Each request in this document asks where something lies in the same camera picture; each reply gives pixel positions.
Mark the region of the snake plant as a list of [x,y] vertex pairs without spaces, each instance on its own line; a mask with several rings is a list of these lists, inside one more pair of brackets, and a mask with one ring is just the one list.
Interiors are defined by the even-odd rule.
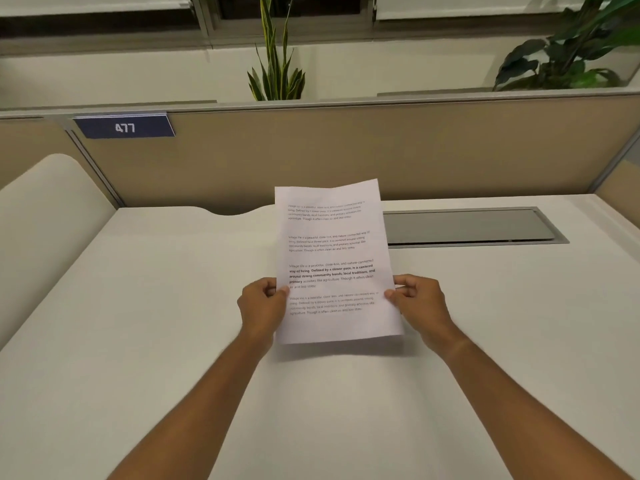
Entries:
[[294,49],[288,51],[289,5],[282,30],[281,44],[278,45],[276,26],[272,19],[273,0],[260,0],[260,21],[265,41],[266,64],[262,62],[258,47],[255,48],[260,62],[261,75],[255,69],[247,72],[252,96],[257,102],[300,100],[306,85],[306,74],[299,68],[290,73]]

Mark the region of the person's right hand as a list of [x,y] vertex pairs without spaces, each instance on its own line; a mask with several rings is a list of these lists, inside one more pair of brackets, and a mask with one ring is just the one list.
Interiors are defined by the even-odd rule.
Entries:
[[393,289],[414,288],[417,291],[416,297],[391,304],[418,332],[425,345],[443,358],[462,333],[452,320],[439,282],[423,276],[396,274],[394,286]]

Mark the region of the blue desk number sign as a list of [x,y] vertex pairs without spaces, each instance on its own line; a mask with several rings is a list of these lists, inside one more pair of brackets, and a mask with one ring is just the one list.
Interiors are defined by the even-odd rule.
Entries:
[[165,112],[76,116],[73,121],[87,139],[175,137]]

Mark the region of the white roller blind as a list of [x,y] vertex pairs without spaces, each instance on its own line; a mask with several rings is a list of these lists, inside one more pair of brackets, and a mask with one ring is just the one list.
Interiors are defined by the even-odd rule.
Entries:
[[578,9],[583,0],[375,0],[376,19],[537,15]]
[[192,0],[0,0],[0,17],[187,9]]

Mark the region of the person's left hand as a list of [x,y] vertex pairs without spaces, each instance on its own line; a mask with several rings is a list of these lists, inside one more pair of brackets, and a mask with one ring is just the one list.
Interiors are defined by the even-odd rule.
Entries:
[[276,284],[276,278],[263,277],[245,286],[237,300],[242,322],[239,334],[259,346],[263,352],[273,345],[287,306],[287,300],[265,295],[268,288],[277,288]]

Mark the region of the beige side partition panel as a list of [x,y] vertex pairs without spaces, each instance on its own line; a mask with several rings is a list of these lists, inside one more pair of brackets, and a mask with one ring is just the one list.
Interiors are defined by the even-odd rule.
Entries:
[[0,190],[50,154],[84,161],[68,133],[44,119],[0,120]]

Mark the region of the broad-leaf green plant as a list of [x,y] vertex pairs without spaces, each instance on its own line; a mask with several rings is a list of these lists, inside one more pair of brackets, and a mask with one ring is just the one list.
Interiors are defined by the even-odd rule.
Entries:
[[617,48],[640,47],[640,0],[581,1],[580,9],[564,10],[564,30],[528,39],[508,53],[493,91],[622,87],[617,72],[588,63]]

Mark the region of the grey window frame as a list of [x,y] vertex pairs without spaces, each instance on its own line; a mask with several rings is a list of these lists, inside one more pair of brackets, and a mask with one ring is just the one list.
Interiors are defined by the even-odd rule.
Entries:
[[[191,0],[204,40],[213,48],[263,45],[260,0]],[[289,42],[319,44],[367,39],[376,0],[274,0],[271,15],[279,36],[289,14]]]

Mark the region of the person's left forearm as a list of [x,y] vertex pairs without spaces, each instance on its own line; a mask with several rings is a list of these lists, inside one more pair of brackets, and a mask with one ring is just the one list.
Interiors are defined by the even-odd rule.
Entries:
[[273,334],[243,328],[107,480],[207,480]]

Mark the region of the person's right forearm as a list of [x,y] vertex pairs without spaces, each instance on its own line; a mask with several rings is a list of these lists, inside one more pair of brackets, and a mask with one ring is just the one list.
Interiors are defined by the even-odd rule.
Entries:
[[451,371],[513,480],[634,480],[459,328],[420,335]]

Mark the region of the white printed paper sheet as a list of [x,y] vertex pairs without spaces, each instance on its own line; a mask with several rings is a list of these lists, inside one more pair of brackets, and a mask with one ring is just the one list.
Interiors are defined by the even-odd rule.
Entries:
[[276,187],[276,282],[289,288],[281,344],[404,334],[377,179],[335,188]]

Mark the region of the beige desk partition panel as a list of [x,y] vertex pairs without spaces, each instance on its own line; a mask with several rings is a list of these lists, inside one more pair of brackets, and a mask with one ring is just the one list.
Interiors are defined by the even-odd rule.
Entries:
[[640,127],[640,91],[472,94],[169,113],[171,137],[78,138],[126,207],[242,214],[280,186],[377,179],[383,200],[587,193]]

